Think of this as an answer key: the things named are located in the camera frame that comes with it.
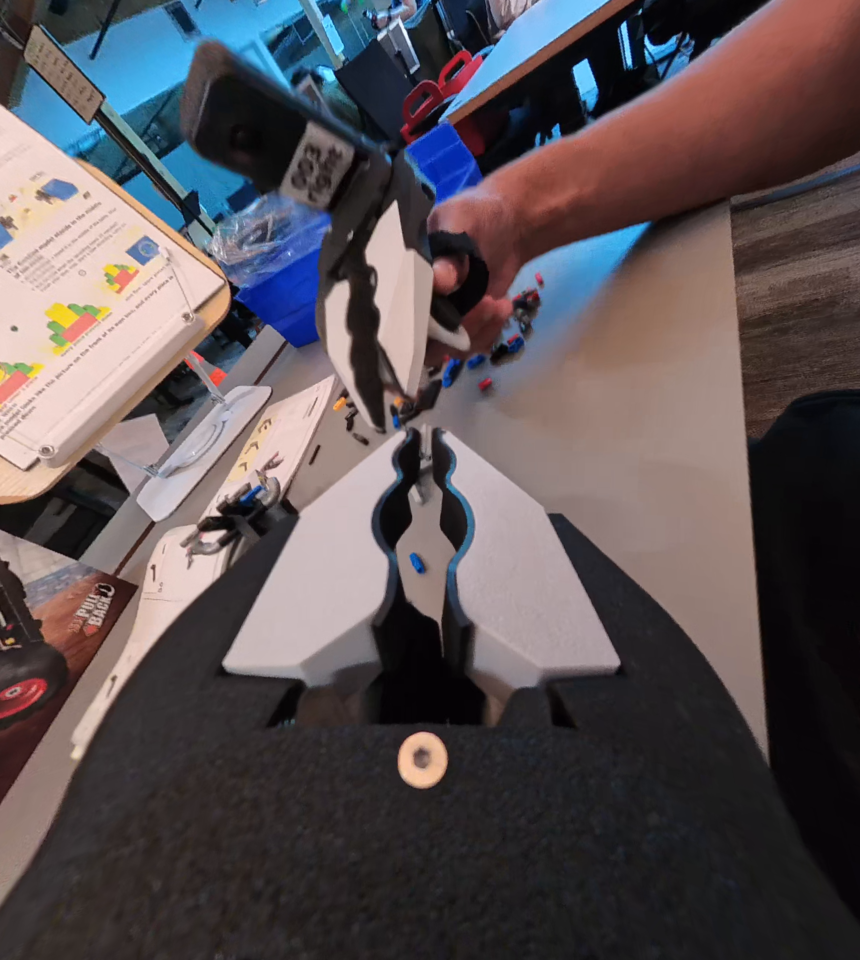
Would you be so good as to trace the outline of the background table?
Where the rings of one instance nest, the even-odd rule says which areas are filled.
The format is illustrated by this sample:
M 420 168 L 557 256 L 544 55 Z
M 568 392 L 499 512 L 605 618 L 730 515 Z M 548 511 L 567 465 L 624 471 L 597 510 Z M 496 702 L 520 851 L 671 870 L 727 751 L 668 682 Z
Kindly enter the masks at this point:
M 640 5 L 631 1 L 536 3 L 508 27 L 442 120 L 455 125 L 472 116 L 554 58 L 575 50 L 593 30 L 611 20 L 622 22 Z

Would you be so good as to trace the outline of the red plastic basket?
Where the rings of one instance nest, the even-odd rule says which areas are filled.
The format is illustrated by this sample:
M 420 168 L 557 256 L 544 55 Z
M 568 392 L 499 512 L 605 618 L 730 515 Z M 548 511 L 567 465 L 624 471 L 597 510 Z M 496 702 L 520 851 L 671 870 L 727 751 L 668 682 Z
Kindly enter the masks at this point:
M 461 50 L 441 69 L 436 84 L 443 100 L 455 97 L 479 71 L 485 59 L 493 50 L 492 45 L 485 46 L 476 54 Z
M 448 99 L 436 80 L 424 79 L 407 95 L 402 105 L 400 136 L 408 147 L 436 126 L 447 109 Z

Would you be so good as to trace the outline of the person's black pants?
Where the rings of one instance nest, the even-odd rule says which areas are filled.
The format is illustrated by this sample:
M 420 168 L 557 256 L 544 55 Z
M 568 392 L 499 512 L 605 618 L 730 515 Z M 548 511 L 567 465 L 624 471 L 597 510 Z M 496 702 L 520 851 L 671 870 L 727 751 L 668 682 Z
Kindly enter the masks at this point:
M 748 466 L 772 772 L 860 922 L 860 390 L 793 401 Z

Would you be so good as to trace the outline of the clear plastic bag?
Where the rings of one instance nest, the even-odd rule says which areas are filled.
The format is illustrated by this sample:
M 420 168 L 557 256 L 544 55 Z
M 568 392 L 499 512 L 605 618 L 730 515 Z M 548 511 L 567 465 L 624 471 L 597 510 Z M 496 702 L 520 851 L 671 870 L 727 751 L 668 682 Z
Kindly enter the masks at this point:
M 318 252 L 329 227 L 327 213 L 268 193 L 221 220 L 207 250 L 229 283 L 246 288 Z

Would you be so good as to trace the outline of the printed card sign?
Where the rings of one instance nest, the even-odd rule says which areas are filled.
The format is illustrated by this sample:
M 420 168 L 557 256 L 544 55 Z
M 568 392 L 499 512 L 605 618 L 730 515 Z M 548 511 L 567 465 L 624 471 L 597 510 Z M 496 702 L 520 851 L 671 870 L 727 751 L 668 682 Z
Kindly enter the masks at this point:
M 30 27 L 23 60 L 83 123 L 91 125 L 97 120 L 104 94 L 43 26 L 35 23 Z

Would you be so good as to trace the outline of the person's right forearm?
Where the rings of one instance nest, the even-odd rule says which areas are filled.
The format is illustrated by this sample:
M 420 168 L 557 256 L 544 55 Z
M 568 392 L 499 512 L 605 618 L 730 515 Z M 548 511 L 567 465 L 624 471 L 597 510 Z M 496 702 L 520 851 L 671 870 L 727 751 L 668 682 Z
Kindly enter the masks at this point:
M 860 1 L 768 2 L 676 77 L 505 168 L 522 263 L 860 151 Z

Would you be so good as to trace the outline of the person's right hand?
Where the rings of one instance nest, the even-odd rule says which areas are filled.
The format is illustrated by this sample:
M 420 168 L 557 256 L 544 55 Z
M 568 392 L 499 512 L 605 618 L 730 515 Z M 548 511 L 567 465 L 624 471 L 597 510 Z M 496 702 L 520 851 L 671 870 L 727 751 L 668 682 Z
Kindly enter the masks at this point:
M 508 166 L 431 212 L 431 233 L 466 234 L 473 241 L 487 267 L 488 286 L 480 302 L 462 319 L 468 347 L 460 351 L 432 340 L 427 351 L 429 362 L 487 352 L 502 333 L 512 313 L 508 292 L 525 263 L 523 198 L 519 176 Z

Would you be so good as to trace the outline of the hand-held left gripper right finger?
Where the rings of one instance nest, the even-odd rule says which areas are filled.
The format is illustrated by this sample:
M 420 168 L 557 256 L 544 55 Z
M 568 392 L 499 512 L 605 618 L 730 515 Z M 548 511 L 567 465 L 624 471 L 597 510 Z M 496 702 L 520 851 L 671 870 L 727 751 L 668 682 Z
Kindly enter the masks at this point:
M 541 504 L 454 433 L 435 428 L 439 525 L 455 553 L 441 612 L 444 659 L 484 688 L 609 676 L 620 658 Z

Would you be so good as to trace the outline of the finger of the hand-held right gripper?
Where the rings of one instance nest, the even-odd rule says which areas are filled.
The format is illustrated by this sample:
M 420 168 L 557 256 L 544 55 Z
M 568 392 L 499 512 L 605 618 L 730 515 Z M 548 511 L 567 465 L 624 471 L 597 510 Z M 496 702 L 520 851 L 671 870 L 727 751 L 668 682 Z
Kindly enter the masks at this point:
M 351 275 L 353 397 L 414 395 L 429 330 L 433 270 L 404 231 L 400 202 L 390 203 L 355 257 Z
M 327 293 L 319 288 L 316 307 L 320 339 L 342 386 L 366 424 L 385 434 L 385 384 L 373 294 L 364 281 L 336 281 Z

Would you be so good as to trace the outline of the lego set box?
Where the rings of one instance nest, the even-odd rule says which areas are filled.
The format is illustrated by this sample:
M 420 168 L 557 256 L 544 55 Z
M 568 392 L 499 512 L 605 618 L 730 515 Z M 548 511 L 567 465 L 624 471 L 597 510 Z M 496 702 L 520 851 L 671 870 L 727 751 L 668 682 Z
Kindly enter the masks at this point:
M 0 530 L 0 803 L 136 590 Z

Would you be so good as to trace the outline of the white instruction booklet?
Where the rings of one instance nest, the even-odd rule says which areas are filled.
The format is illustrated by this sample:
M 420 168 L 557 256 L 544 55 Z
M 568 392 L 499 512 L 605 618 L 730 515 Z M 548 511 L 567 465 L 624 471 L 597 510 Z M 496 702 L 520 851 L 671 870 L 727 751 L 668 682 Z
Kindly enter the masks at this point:
M 189 525 L 173 528 L 153 548 L 129 637 L 71 736 L 72 761 L 83 758 L 112 703 L 162 634 L 227 569 L 233 542 L 228 530 Z

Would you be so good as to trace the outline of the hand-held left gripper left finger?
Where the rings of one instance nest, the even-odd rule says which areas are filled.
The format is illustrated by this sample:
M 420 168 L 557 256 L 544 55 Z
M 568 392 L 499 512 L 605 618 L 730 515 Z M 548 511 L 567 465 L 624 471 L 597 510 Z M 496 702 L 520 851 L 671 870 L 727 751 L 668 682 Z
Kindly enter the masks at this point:
M 420 466 L 419 432 L 400 431 L 299 515 L 223 658 L 228 674 L 312 689 L 400 667 L 409 602 L 396 548 Z

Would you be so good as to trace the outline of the lego pieces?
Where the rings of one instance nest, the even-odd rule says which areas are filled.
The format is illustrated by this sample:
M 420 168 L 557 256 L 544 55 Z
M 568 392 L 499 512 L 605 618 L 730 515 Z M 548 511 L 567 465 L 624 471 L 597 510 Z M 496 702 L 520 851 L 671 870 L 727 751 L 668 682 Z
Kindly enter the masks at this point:
M 353 270 L 347 271 L 343 276 L 338 277 L 335 282 L 350 282 Z M 474 354 L 468 358 L 444 357 L 437 363 L 427 360 L 430 341 L 442 342 L 461 351 L 469 345 L 466 331 L 462 326 L 465 313 L 461 310 L 460 304 L 460 295 L 467 292 L 468 284 L 464 284 L 450 294 L 442 296 L 434 292 L 432 287 L 428 340 L 422 378 L 415 394 L 412 396 L 410 394 L 385 392 L 387 431 L 399 430 L 418 416 L 427 414 L 435 407 L 440 395 L 451 389 L 463 374 L 477 374 L 480 392 L 483 394 L 491 392 L 494 379 L 492 375 L 486 373 L 489 368 L 504 364 L 523 350 L 532 334 L 533 322 L 542 306 L 544 286 L 543 277 L 538 273 L 535 276 L 535 285 L 523 288 L 511 298 L 511 316 L 505 323 L 501 336 L 496 339 L 488 351 Z M 366 424 L 363 414 L 359 412 L 356 404 L 350 399 L 348 391 L 342 386 L 341 381 L 340 391 L 332 403 L 332 410 L 343 415 L 346 432 L 357 442 L 363 445 L 369 443 L 369 439 L 364 434 L 364 429 L 373 430 Z

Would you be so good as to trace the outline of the printed instruction sheet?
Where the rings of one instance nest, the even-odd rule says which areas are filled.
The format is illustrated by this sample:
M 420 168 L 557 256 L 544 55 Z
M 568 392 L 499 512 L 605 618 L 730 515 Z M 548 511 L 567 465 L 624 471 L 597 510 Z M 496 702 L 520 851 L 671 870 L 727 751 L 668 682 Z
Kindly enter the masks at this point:
M 68 462 L 227 293 L 194 248 L 0 105 L 4 462 Z

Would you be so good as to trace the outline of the grey black lego chassis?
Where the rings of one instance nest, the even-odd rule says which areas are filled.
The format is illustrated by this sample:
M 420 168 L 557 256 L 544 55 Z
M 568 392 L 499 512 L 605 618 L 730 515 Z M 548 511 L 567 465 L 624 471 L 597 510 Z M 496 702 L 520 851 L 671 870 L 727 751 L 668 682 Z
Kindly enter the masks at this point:
M 180 542 L 188 560 L 246 550 L 285 517 L 298 511 L 285 496 L 279 480 L 257 468 L 253 479 L 222 496 Z

